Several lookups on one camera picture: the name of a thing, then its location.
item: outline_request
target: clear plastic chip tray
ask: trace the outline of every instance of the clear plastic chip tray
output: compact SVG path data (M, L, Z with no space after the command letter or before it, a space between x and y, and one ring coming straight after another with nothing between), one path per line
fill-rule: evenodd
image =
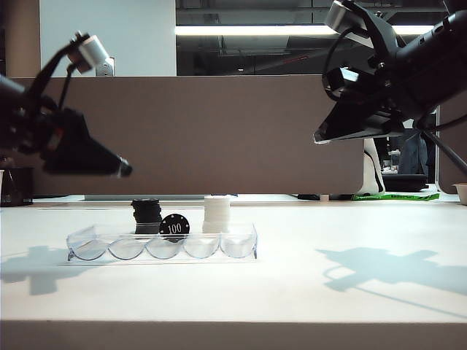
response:
M198 229L187 235L135 234L135 228L94 225L72 233L66 239L67 265L237 263L257 258L258 237L251 223L229 223L221 233Z

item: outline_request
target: ceiling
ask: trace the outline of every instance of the ceiling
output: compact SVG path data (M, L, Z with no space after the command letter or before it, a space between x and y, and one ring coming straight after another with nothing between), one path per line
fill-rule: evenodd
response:
M178 0L178 26L323 24L332 0ZM357 1L393 25L435 24L446 15L441 0ZM179 75L319 73L334 39L303 36L177 37ZM346 42L345 61L371 51Z

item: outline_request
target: white container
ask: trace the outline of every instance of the white container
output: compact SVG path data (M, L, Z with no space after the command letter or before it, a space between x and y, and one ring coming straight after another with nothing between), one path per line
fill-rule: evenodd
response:
M460 202L467 206L467 184L455 184L454 186L458 189Z

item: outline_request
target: poker chip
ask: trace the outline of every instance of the poker chip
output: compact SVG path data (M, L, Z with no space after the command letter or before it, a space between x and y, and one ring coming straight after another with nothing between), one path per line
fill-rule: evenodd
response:
M190 232L190 223L187 218L180 214L170 214L162 219L159 233L164 235L167 241L177 243L185 239Z

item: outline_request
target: gray partition wall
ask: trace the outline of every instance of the gray partition wall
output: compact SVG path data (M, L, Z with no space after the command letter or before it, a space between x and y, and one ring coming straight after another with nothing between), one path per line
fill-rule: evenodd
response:
M467 92L452 98L439 109L438 122L444 124L467 114ZM439 136L451 148L467 160L467 123L454 128L440 131ZM441 190L446 193L456 193L453 184L467 183L467 176L451 162L442 152L438 151L437 181Z
M35 167L37 195L354 193L363 182L362 140L312 141L333 107L320 76L81 77L66 105L134 172L51 176L38 156L15 154Z

